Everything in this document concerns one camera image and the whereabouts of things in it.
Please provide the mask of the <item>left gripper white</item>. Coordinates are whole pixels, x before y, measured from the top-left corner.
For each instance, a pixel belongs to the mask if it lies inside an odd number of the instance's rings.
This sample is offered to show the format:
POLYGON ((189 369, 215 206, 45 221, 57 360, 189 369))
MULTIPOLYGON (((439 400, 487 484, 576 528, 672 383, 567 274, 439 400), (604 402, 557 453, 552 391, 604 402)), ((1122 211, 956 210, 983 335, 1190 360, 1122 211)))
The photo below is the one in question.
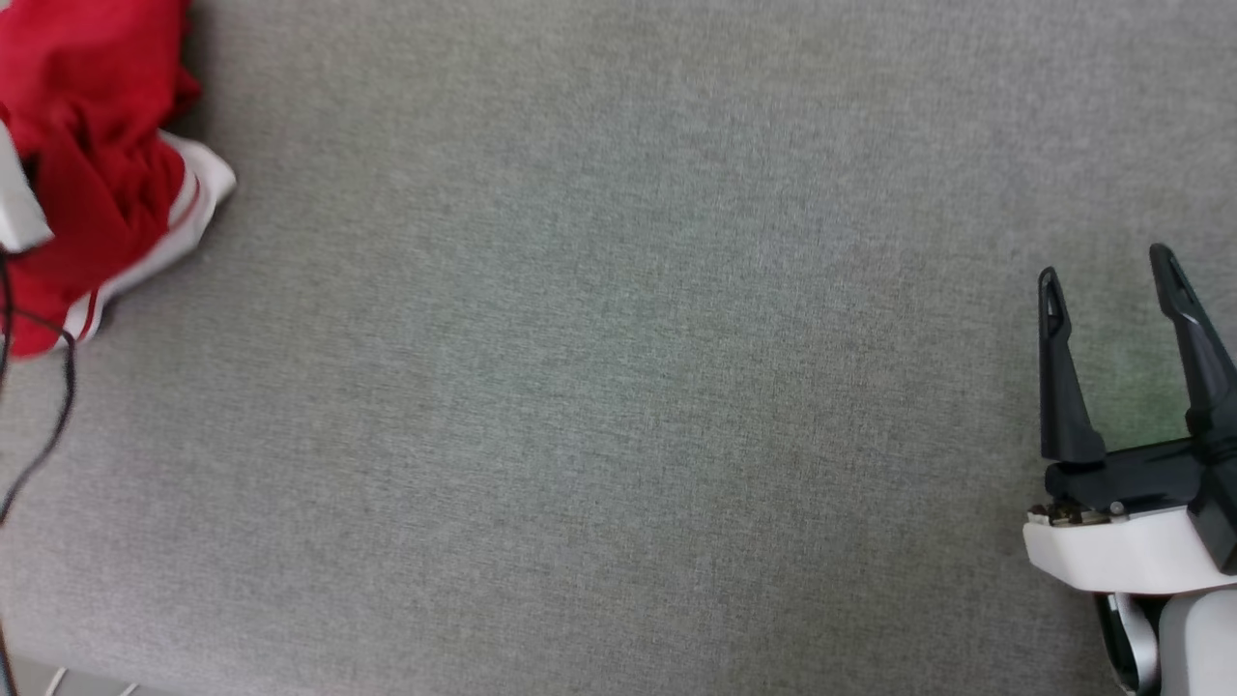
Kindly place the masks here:
POLYGON ((33 193, 12 134, 1 124, 1 247, 24 253, 53 239, 43 206, 33 193))

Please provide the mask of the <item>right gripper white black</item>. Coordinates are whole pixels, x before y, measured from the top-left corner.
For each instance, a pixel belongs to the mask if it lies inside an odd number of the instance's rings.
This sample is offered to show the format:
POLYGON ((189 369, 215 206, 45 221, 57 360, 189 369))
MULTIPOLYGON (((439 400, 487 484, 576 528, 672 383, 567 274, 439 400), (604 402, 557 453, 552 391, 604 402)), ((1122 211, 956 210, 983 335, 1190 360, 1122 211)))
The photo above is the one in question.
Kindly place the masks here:
MULTIPOLYGON (((1188 383, 1188 430, 1233 439, 1236 368, 1166 244, 1149 248, 1162 313, 1188 383)), ((1040 454, 1049 502, 1025 513, 1025 556, 1084 592, 1176 595, 1235 584, 1197 537, 1188 504, 1204 472, 1189 439, 1108 452, 1095 430, 1070 351, 1071 320, 1055 268, 1039 273, 1040 454)))

